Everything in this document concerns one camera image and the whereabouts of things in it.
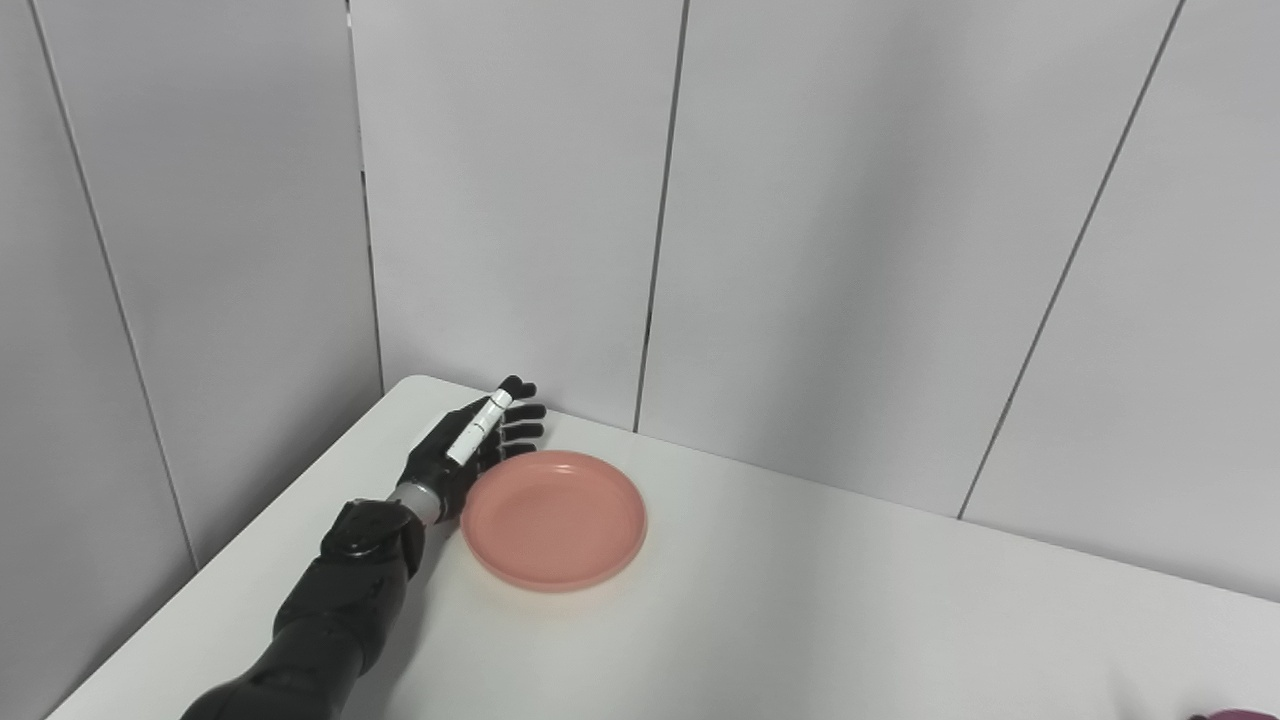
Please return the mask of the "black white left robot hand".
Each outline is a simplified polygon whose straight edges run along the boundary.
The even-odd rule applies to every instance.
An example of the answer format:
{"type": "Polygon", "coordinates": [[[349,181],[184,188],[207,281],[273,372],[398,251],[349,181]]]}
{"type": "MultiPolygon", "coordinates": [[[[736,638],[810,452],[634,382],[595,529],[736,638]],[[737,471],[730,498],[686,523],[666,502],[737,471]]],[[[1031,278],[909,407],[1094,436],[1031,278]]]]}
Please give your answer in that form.
{"type": "Polygon", "coordinates": [[[547,406],[536,396],[536,384],[511,375],[489,395],[448,411],[410,451],[390,500],[425,527],[457,518],[485,471],[538,450],[547,406]]]}

